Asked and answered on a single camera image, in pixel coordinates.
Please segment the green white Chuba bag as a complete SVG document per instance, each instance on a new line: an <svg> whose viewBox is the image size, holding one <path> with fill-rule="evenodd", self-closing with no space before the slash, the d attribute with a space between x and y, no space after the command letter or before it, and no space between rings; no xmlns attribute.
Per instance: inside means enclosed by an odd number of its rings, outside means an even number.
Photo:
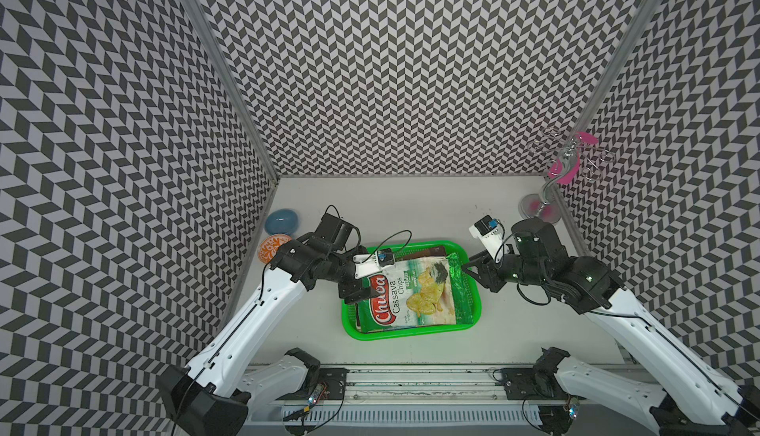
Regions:
<svg viewBox="0 0 760 436"><path fill-rule="evenodd" d="M364 287L375 295L356 305L359 331L370 334L457 325L457 263L453 254L407 259L364 279Z"/></svg>

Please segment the brown kettle chips bag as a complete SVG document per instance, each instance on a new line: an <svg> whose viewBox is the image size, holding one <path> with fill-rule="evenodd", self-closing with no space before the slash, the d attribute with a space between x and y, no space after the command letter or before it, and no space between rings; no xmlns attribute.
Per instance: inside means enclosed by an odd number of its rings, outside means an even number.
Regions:
<svg viewBox="0 0 760 436"><path fill-rule="evenodd" d="M435 247L429 247L426 249L422 249L416 252L413 252L406 256L407 260L414 260L414 259L421 259L421 258L427 258L427 257L447 257L447 250L445 250L445 246L435 246Z"/></svg>

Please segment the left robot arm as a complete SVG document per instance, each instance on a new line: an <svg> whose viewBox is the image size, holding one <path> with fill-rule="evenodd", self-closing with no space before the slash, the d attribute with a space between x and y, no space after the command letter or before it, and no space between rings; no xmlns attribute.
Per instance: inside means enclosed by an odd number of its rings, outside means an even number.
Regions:
<svg viewBox="0 0 760 436"><path fill-rule="evenodd" d="M173 429L188 435L236 435L249 414L283 396L321 396L320 362L294 348L256 372L247 368L277 324L319 281L338 284L342 299L359 291L348 248L358 229L325 213L317 229L281 245L261 282L212 342L184 366L169 366L156 385Z"/></svg>

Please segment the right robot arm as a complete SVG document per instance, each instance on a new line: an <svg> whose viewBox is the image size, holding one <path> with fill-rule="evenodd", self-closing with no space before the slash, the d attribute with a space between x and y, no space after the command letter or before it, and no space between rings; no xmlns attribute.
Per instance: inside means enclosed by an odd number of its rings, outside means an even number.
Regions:
<svg viewBox="0 0 760 436"><path fill-rule="evenodd" d="M759 426L759 390L740 386L705 363L661 324L619 273L589 256L567 253L554 226L539 218L505 229L484 216L469 228L484 250L462 271L496 293L508 283L538 286L621 344L653 383L598 370L550 347L534 372L568 395L601 404L656 435L750 435Z"/></svg>

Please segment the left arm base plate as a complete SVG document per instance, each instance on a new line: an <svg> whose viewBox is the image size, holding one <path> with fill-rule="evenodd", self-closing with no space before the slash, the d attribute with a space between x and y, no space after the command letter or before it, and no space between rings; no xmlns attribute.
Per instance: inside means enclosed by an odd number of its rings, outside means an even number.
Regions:
<svg viewBox="0 0 760 436"><path fill-rule="evenodd" d="M308 374L306 382L293 394L293 398L304 402L343 400L347 384L347 368L322 368L317 374Z"/></svg>

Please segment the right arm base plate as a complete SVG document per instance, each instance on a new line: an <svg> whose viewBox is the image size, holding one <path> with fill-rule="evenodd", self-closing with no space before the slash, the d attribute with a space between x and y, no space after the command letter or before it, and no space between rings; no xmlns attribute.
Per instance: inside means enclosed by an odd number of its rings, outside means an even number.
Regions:
<svg viewBox="0 0 760 436"><path fill-rule="evenodd" d="M500 368L491 377L501 386L509 402L528 400L570 400L568 394L556 380L554 374L536 371L529 367Z"/></svg>

